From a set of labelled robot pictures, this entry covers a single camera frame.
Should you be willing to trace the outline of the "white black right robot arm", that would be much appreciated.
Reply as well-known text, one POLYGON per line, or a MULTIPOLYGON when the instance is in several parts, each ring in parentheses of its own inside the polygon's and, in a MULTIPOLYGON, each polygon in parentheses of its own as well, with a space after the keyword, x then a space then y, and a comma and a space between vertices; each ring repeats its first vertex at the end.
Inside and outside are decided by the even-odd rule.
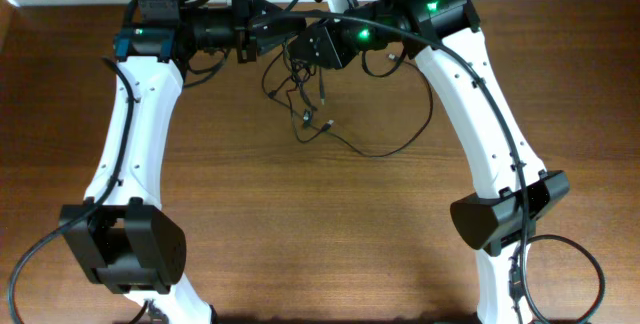
POLYGON ((341 69, 356 56, 399 42, 439 96, 458 136, 474 192, 450 208, 474 250, 482 323, 534 323, 543 317, 527 286, 536 224, 569 191, 521 132, 490 64, 472 0, 326 1, 328 10, 289 46, 298 60, 341 69))

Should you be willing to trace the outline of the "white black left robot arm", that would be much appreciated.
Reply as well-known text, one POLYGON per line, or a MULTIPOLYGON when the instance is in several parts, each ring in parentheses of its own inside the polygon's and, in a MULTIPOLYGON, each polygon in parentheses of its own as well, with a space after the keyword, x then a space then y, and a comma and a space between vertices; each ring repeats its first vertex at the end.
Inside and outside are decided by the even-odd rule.
POLYGON ((163 323, 213 323, 217 314, 185 273, 183 230, 163 213, 161 171, 171 116, 200 52, 254 61, 302 29, 254 29, 266 0, 132 0, 107 67, 116 96, 98 169, 79 205, 59 225, 87 279, 136 302, 163 323))

